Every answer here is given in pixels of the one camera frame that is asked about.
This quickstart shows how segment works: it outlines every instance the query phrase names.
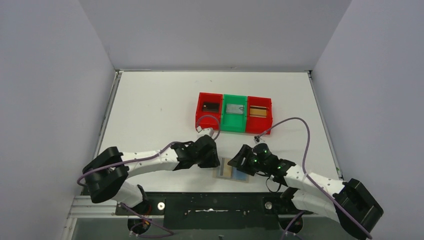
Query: white wall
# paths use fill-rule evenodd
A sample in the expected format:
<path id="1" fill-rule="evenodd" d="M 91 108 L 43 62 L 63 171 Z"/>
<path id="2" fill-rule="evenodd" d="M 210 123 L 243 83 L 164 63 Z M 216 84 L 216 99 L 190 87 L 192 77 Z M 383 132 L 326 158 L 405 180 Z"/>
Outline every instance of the white wall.
<path id="1" fill-rule="evenodd" d="M 116 69 L 311 70 L 351 0 L 79 0 Z"/>
<path id="2" fill-rule="evenodd" d="M 1 239 L 57 239 L 114 69 L 77 0 L 0 0 Z"/>
<path id="3" fill-rule="evenodd" d="M 345 177 L 384 209 L 374 239 L 423 239 L 424 1 L 353 0 L 312 72 Z"/>

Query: wire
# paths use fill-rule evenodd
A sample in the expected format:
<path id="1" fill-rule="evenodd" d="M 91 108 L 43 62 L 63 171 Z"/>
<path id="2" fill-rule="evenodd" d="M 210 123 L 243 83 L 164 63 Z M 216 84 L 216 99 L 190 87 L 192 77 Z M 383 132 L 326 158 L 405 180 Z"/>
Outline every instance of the wire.
<path id="1" fill-rule="evenodd" d="M 309 175 L 308 175 L 308 173 L 306 172 L 306 168 L 305 168 L 305 163 L 306 163 L 306 156 L 307 156 L 307 154 L 308 154 L 308 149 L 309 149 L 309 144 L 311 143 L 311 130 L 309 129 L 309 126 L 308 126 L 308 124 L 306 123 L 306 121 L 305 120 L 303 120 L 302 118 L 300 118 L 300 117 L 290 117 L 290 118 L 287 118 L 287 119 L 285 119 L 285 120 L 282 120 L 282 121 L 280 121 L 280 122 L 277 122 L 275 125 L 273 125 L 272 127 L 270 127 L 269 129 L 267 129 L 267 130 L 265 130 L 264 132 L 262 132 L 261 134 L 259 134 L 257 137 L 262 137 L 264 134 L 266 134 L 269 130 L 271 130 L 271 129 L 273 129 L 273 128 L 275 128 L 275 127 L 277 127 L 278 125 L 280 125 L 280 124 L 282 124 L 282 123 L 285 123 L 285 122 L 287 122 L 287 121 L 290 121 L 290 120 L 299 120 L 299 121 L 301 121 L 304 125 L 305 125 L 305 127 L 306 127 L 306 132 L 307 132 L 307 141 L 306 141 L 306 147 L 305 147 L 305 151 L 304 151 L 304 154 L 303 154 L 303 159 L 302 159 L 302 170 L 303 170 L 303 174 L 305 174 L 306 175 L 306 178 L 307 179 L 309 179 L 309 181 L 313 184 L 313 185 L 315 185 L 315 187 L 317 187 L 328 199 L 330 199 L 330 201 L 332 201 L 332 203 L 338 208 L 338 209 L 340 209 L 340 211 L 342 211 L 345 215 L 346 215 L 346 217 L 349 219 L 349 220 L 351 220 L 365 235 L 366 235 L 366 237 L 367 238 L 369 238 L 369 239 L 373 239 L 373 237 L 371 236 L 371 234 L 353 217 L 353 216 L 351 216 L 330 194 L 328 194 L 325 190 L 323 190 L 319 185 L 318 185 L 318 183 L 316 182 L 316 181 L 314 181 L 313 179 L 312 179 L 312 177 L 310 177 Z"/>
<path id="2" fill-rule="evenodd" d="M 262 176 L 262 177 L 269 177 L 269 175 L 267 175 L 267 174 L 262 174 L 262 173 L 256 173 L 257 175 L 259 175 L 259 176 Z"/>
<path id="3" fill-rule="evenodd" d="M 279 217 L 279 215 L 278 215 L 278 212 L 275 210 L 275 208 L 273 208 L 272 209 L 272 211 L 274 212 L 274 214 L 275 214 L 275 217 L 277 218 L 277 221 L 280 223 L 280 217 Z M 289 234 L 293 234 L 293 236 L 295 236 L 295 237 L 297 237 L 298 239 L 300 239 L 300 240 L 304 240 L 300 235 L 298 235 L 297 233 L 294 233 L 294 232 L 291 232 L 291 231 L 287 231 L 287 233 L 289 233 Z"/>
<path id="4" fill-rule="evenodd" d="M 271 191 L 271 189 L 268 187 L 268 180 L 271 178 L 271 176 L 268 176 L 268 178 L 265 180 L 265 186 L 266 186 L 266 188 L 268 189 L 268 191 L 270 192 L 270 193 L 277 193 L 280 189 L 281 189 L 281 183 L 279 184 L 279 186 L 278 186 L 278 189 L 276 190 L 276 191 Z"/>
<path id="5" fill-rule="evenodd" d="M 282 231 L 282 236 L 280 240 L 283 240 L 284 237 L 286 236 L 286 233 L 291 233 L 293 235 L 295 235 L 296 237 L 298 237 L 299 239 L 302 240 L 301 236 L 294 234 L 293 232 L 289 231 L 289 228 L 293 225 L 293 223 L 296 222 L 296 220 L 300 217 L 302 217 L 302 215 L 305 213 L 305 211 L 300 211 L 298 214 L 296 214 L 296 216 L 293 217 L 293 219 L 288 223 L 288 225 L 285 227 L 285 229 Z"/>
<path id="6" fill-rule="evenodd" d="M 114 168 L 120 165 L 124 165 L 124 164 L 131 164 L 131 163 L 137 163 L 137 162 L 141 162 L 141 161 L 146 161 L 146 160 L 150 160 L 150 159 L 154 159 L 156 157 L 159 157 L 159 155 L 161 155 L 163 152 L 165 152 L 165 150 L 167 150 L 171 145 L 173 144 L 178 144 L 180 143 L 179 141 L 173 141 L 170 142 L 168 145 L 166 145 L 162 150 L 160 150 L 158 153 L 156 153 L 153 156 L 147 156 L 147 157 L 143 157 L 143 158 L 138 158 L 138 159 L 133 159 L 133 160 L 128 160 L 128 161 L 121 161 L 121 162 L 117 162 L 117 163 L 113 163 L 113 164 L 109 164 L 106 166 L 101 166 L 95 169 L 92 169 L 86 173 L 84 173 L 83 175 L 81 175 L 77 180 L 76 183 L 82 187 L 86 187 L 85 184 L 81 183 L 81 180 L 84 179 L 85 177 L 87 177 L 88 175 L 91 175 L 93 173 L 108 169 L 108 168 Z"/>
<path id="7" fill-rule="evenodd" d="M 164 226 L 161 226 L 161 225 L 157 224 L 156 222 L 154 222 L 154 221 L 152 221 L 152 220 L 144 217 L 143 215 L 138 214 L 137 212 L 135 212 L 134 210 L 132 210 L 129 206 L 127 206 L 125 203 L 122 203 L 121 202 L 120 204 L 121 204 L 121 206 L 123 206 L 124 208 L 126 208 L 126 210 L 129 211 L 130 213 L 136 215 L 137 217 L 141 218 L 142 220 L 144 220 L 144 221 L 146 221 L 146 222 L 148 222 L 148 223 L 150 223 L 150 224 L 152 224 L 152 225 L 154 225 L 154 226 L 156 226 L 156 227 L 158 227 L 158 228 L 160 228 L 162 230 L 165 230 L 166 232 L 169 233 L 169 234 L 163 234 L 163 235 L 141 235 L 141 234 L 140 235 L 137 235 L 137 234 L 135 234 L 133 232 L 133 229 L 135 227 L 138 227 L 139 225 L 143 224 L 144 221 L 142 221 L 141 223 L 138 223 L 138 224 L 132 226 L 131 229 L 129 230 L 130 233 L 136 235 L 137 237 L 146 238 L 146 239 L 160 239 L 160 238 L 169 237 L 169 236 L 172 236 L 172 235 L 175 234 L 175 232 L 173 232 L 172 230 L 170 230 L 170 229 L 168 229 L 168 228 L 166 228 Z"/>
<path id="8" fill-rule="evenodd" d="M 204 118 L 213 118 L 213 119 L 215 119 L 216 123 L 218 124 L 218 133 L 217 133 L 217 134 L 216 134 L 216 136 L 213 138 L 213 140 L 216 140 L 216 139 L 218 138 L 218 136 L 220 135 L 220 133 L 221 133 L 221 127 L 220 127 L 220 121 L 218 120 L 218 118 L 216 118 L 216 117 L 214 117 L 214 116 L 212 116 L 212 115 L 203 115 L 203 116 L 201 116 L 201 117 L 197 120 L 197 122 L 196 122 L 196 131 L 197 131 L 197 128 L 198 128 L 198 126 L 199 126 L 200 121 L 201 121 L 202 119 L 204 119 Z"/>

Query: white tabletop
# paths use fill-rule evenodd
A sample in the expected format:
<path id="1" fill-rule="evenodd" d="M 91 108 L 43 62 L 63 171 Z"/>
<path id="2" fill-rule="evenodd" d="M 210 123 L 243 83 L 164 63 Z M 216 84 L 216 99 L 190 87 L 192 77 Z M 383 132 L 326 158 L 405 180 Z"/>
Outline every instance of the white tabletop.
<path id="1" fill-rule="evenodd" d="M 308 172 L 338 179 L 323 122 L 305 72 L 123 72 L 104 132 L 100 152 L 117 146 L 121 152 L 163 148 L 172 141 L 195 141 L 199 92 L 272 99 L 273 122 L 303 118 L 310 127 Z M 243 144 L 254 146 L 252 134 L 222 132 L 218 155 L 232 158 Z M 298 120 L 283 123 L 264 137 L 279 158 L 302 163 L 307 132 Z M 265 177 L 248 183 L 213 177 L 213 169 L 196 165 L 178 171 L 158 171 L 129 179 L 148 192 L 267 192 Z M 271 189 L 278 184 L 268 181 Z"/>

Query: screw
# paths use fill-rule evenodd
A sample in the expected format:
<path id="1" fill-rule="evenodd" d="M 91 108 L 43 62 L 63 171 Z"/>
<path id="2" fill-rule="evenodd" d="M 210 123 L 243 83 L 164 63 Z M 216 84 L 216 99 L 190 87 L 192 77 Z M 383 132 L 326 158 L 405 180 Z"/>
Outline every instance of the screw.
<path id="1" fill-rule="evenodd" d="M 267 202 L 265 203 L 265 208 L 266 208 L 266 209 L 268 209 L 268 210 L 270 210 L 270 209 L 272 209 L 272 208 L 273 208 L 273 204 L 272 204 L 270 201 L 267 201 Z"/>
<path id="2" fill-rule="evenodd" d="M 163 210 L 163 209 L 165 209 L 165 203 L 163 203 L 163 202 L 159 202 L 158 204 L 157 204 L 157 209 L 159 209 L 159 210 Z"/>

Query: purple cable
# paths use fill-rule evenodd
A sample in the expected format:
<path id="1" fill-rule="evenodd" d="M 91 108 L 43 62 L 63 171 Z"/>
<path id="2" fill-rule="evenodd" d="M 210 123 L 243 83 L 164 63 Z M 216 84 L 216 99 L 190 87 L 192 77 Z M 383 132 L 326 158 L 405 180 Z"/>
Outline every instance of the purple cable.
<path id="1" fill-rule="evenodd" d="M 309 179 L 309 181 L 315 186 L 315 187 L 317 187 L 328 199 L 330 199 L 330 201 L 332 201 L 333 202 L 333 204 L 338 208 L 338 209 L 340 209 L 340 211 L 342 211 L 345 215 L 346 215 L 346 217 L 349 219 L 349 220 L 351 220 L 359 229 L 361 229 L 361 231 L 363 232 L 363 233 L 365 233 L 365 235 L 366 235 L 366 237 L 367 238 L 369 238 L 369 239 L 373 239 L 373 237 L 371 236 L 371 234 L 354 218 L 354 217 L 352 217 L 330 194 L 328 194 L 326 191 L 324 191 L 319 185 L 318 185 L 318 183 L 316 182 L 316 181 L 314 181 L 313 179 L 312 179 L 312 177 L 310 177 L 309 175 L 308 175 L 308 173 L 306 172 L 306 168 L 305 168 L 305 162 L 306 162 L 306 155 L 308 154 L 308 149 L 309 149 L 309 143 L 311 142 L 311 131 L 310 131 L 310 129 L 309 129 L 309 126 L 308 126 L 308 124 L 306 123 L 306 121 L 305 120 L 303 120 L 302 118 L 300 118 L 300 117 L 290 117 L 290 118 L 287 118 L 287 119 L 285 119 L 285 120 L 282 120 L 282 121 L 280 121 L 280 122 L 278 122 L 277 124 L 275 124 L 275 125 L 273 125 L 272 127 L 270 127 L 269 129 L 267 129 L 267 130 L 265 130 L 264 132 L 262 132 L 261 134 L 259 134 L 258 135 L 258 137 L 262 137 L 264 134 L 266 134 L 269 130 L 271 130 L 271 129 L 273 129 L 273 128 L 275 128 L 276 126 L 278 126 L 278 125 L 280 125 L 280 124 L 282 124 L 282 123 L 285 123 L 285 122 L 287 122 L 287 121 L 290 121 L 290 120 L 300 120 L 304 125 L 305 125 L 305 127 L 306 127 L 306 131 L 307 131 L 307 141 L 306 141 L 306 147 L 305 147 L 305 151 L 304 151 L 304 154 L 303 154 L 303 159 L 302 159 L 302 170 L 303 170 L 303 173 L 306 175 L 306 177 L 307 177 L 307 179 Z"/>
<path id="2" fill-rule="evenodd" d="M 198 126 L 199 126 L 200 121 L 201 121 L 202 119 L 204 119 L 204 118 L 213 118 L 213 119 L 215 119 L 216 123 L 218 124 L 218 133 L 217 133 L 217 134 L 216 134 L 216 136 L 213 138 L 213 140 L 216 140 L 216 139 L 218 138 L 218 136 L 220 135 L 220 133 L 221 133 L 220 121 L 218 120 L 218 118 L 216 118 L 216 117 L 214 117 L 214 116 L 212 116 L 212 115 L 203 115 L 203 116 L 201 116 L 201 117 L 197 120 L 197 122 L 196 122 L 196 131 L 197 131 L 197 128 L 198 128 Z"/>
<path id="3" fill-rule="evenodd" d="M 153 155 L 153 156 L 148 156 L 148 157 L 143 157 L 143 158 L 138 158 L 138 159 L 134 159 L 134 160 L 128 160 L 128 161 L 121 161 L 121 162 L 117 162 L 117 163 L 113 163 L 113 164 L 109 164 L 109 165 L 106 165 L 106 166 L 101 166 L 101 167 L 98 167 L 98 168 L 96 168 L 96 169 L 92 169 L 92 170 L 90 170 L 90 171 L 88 171 L 88 172 L 86 172 L 86 173 L 84 173 L 83 175 L 81 175 L 77 180 L 76 180 L 76 183 L 78 184 L 78 185 L 80 185 L 80 186 L 83 186 L 83 187 L 85 187 L 86 185 L 85 184 L 82 184 L 81 183 L 81 180 L 83 179 L 83 178 L 85 178 L 85 177 L 87 177 L 88 175 L 90 175 L 90 174 L 93 174 L 93 173 L 96 173 L 96 172 L 98 172 L 98 171 L 102 171 L 102 170 L 105 170 L 105 169 L 108 169 L 108 168 L 114 168 L 114 167 L 117 167 L 117 166 L 120 166 L 120 165 L 124 165 L 124 164 L 130 164 L 130 163 L 136 163 L 136 162 L 141 162 L 141 161 L 146 161 L 146 160 L 150 160 L 150 159 L 154 159 L 154 158 L 156 158 L 156 157 L 158 157 L 160 154 L 162 154 L 163 152 L 165 152 L 165 150 L 167 150 L 172 144 L 177 144 L 177 143 L 179 143 L 179 141 L 173 141 L 173 142 L 170 142 L 168 145 L 166 145 L 162 150 L 160 150 L 158 153 L 156 153 L 155 155 Z"/>
<path id="4" fill-rule="evenodd" d="M 302 215 L 305 213 L 305 211 L 300 211 L 298 214 L 296 214 L 296 216 L 294 216 L 293 217 L 293 219 L 288 223 L 288 225 L 285 227 L 285 229 L 282 231 L 282 236 L 281 236 L 281 238 L 280 238 L 280 240 L 283 240 L 284 239 L 284 237 L 286 236 L 286 233 L 288 232 L 288 233 L 291 233 L 291 234 L 294 234 L 293 232 L 290 232 L 289 231 L 289 228 L 296 222 L 296 220 L 298 219 L 298 218 L 300 218 L 300 217 L 302 217 Z M 302 238 L 301 238 L 301 236 L 299 236 L 299 235 L 295 235 L 296 237 L 298 237 L 300 240 L 303 240 Z"/>
<path id="5" fill-rule="evenodd" d="M 141 219 L 143 219 L 143 220 L 145 220 L 145 221 L 149 222 L 150 224 L 152 224 L 152 225 L 154 225 L 154 226 L 156 226 L 156 227 L 158 227 L 158 228 L 160 228 L 160 229 L 162 229 L 162 230 L 165 230 L 166 232 L 168 232 L 168 233 L 169 233 L 169 234 L 164 234 L 164 235 L 141 235 L 141 234 L 140 234 L 140 235 L 138 235 L 138 237 L 140 237 L 140 238 L 146 238 L 146 239 L 160 239 L 160 238 L 169 237 L 169 236 L 172 236 L 172 235 L 174 235 L 174 234 L 175 234 L 175 232 L 173 232 L 172 230 L 169 230 L 168 228 L 166 228 L 166 227 L 164 227 L 164 226 L 161 226 L 161 225 L 159 225 L 159 224 L 157 224 L 157 223 L 153 222 L 152 220 L 150 220 L 150 219 L 148 219 L 148 218 L 144 217 L 143 215 L 140 215 L 140 214 L 136 213 L 136 212 L 135 212 L 134 210 L 132 210 L 129 206 L 125 205 L 125 203 L 121 203 L 121 205 L 122 205 L 124 208 L 126 208 L 126 210 L 127 210 L 127 211 L 129 211 L 130 213 L 132 213 L 132 214 L 136 215 L 137 217 L 139 217 L 139 218 L 141 218 Z M 139 224 L 136 224 L 136 225 L 132 226 L 132 227 L 131 227 L 131 229 L 130 229 L 130 231 L 132 232 L 132 231 L 133 231 L 133 229 L 134 229 L 135 227 L 137 227 L 137 226 L 139 226 L 139 225 L 141 225 L 141 224 L 143 224 L 143 222 L 141 222 L 141 223 L 139 223 Z"/>

